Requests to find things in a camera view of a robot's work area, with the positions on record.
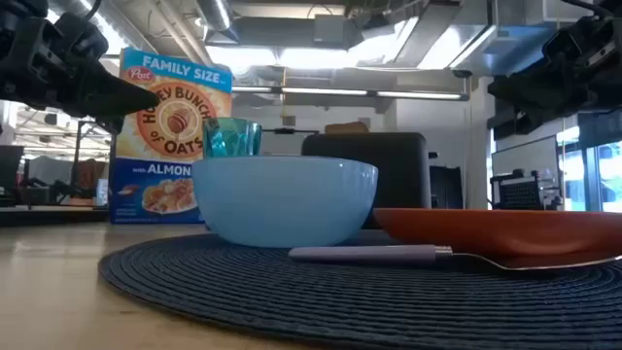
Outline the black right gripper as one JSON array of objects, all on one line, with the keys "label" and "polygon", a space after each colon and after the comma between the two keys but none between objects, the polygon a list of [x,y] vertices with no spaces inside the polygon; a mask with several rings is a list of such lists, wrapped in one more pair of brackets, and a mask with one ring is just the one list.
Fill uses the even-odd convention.
[{"label": "black right gripper", "polygon": [[544,113],[621,108],[620,17],[582,17],[560,29],[542,51]]}]

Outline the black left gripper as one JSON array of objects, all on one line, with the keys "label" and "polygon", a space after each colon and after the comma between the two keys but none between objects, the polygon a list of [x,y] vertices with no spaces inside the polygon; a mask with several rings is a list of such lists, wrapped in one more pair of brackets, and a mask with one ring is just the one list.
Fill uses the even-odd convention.
[{"label": "black left gripper", "polygon": [[156,107],[153,92],[112,75],[99,63],[108,41],[84,17],[55,23],[28,12],[1,14],[1,98],[33,108],[92,116],[118,135],[124,116]]}]

